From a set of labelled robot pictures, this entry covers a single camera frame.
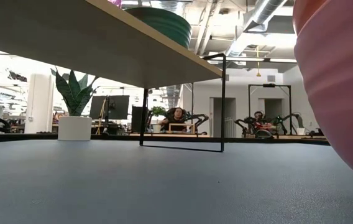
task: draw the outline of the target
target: black metal table leg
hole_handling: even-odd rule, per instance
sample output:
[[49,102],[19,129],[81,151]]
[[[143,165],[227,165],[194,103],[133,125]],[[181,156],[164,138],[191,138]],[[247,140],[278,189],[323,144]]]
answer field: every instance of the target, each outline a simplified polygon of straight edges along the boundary
[[145,127],[146,127],[146,110],[147,110],[147,94],[149,93],[148,89],[144,90],[144,104],[142,105],[142,117],[140,118],[140,138],[139,145],[144,145],[144,137],[145,137]]
[[226,88],[226,56],[223,55],[222,61],[222,105],[221,105],[221,152],[225,148],[225,88]]

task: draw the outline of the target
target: blue-gray floor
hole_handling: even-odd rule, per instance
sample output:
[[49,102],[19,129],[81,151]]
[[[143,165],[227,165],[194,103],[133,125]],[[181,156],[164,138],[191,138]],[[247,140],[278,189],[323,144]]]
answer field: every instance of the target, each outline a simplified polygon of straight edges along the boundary
[[351,224],[353,171],[305,144],[0,142],[0,223]]

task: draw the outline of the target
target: table frame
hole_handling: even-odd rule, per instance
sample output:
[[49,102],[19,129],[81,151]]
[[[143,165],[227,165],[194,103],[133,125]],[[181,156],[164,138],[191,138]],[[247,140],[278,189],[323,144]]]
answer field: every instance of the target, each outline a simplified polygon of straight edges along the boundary
[[203,57],[203,60],[211,60],[216,57],[222,57],[222,98],[221,98],[221,138],[219,143],[221,143],[221,148],[219,151],[207,150],[207,149],[193,149],[193,148],[185,148],[185,147],[168,147],[168,146],[149,146],[145,145],[145,127],[146,127],[146,110],[147,110],[147,97],[149,94],[149,89],[144,89],[144,103],[142,105],[142,115],[140,120],[140,137],[139,137],[139,145],[140,146],[148,146],[148,147],[162,147],[162,148],[170,148],[170,149],[184,149],[184,150],[192,150],[192,151],[205,151],[205,152],[224,152],[225,148],[225,89],[226,89],[226,56],[224,54],[216,54],[207,57]]

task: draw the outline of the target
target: shelf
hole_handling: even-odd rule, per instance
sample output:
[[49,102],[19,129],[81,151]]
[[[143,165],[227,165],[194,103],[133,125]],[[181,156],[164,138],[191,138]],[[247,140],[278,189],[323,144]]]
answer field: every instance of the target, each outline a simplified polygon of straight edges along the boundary
[[0,1],[0,50],[143,88],[221,77],[107,0]]

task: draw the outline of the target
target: door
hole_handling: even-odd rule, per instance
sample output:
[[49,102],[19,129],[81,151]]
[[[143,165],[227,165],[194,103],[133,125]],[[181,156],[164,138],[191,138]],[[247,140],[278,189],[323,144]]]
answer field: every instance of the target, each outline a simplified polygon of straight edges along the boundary
[[[222,98],[211,98],[210,107],[213,117],[212,125],[212,137],[220,138],[221,137],[221,120],[222,120]],[[236,99],[235,98],[226,98],[225,99],[225,137],[235,138],[236,125],[234,120],[236,119]]]
[[283,116],[283,101],[282,99],[264,99],[265,100],[265,115],[268,119]]

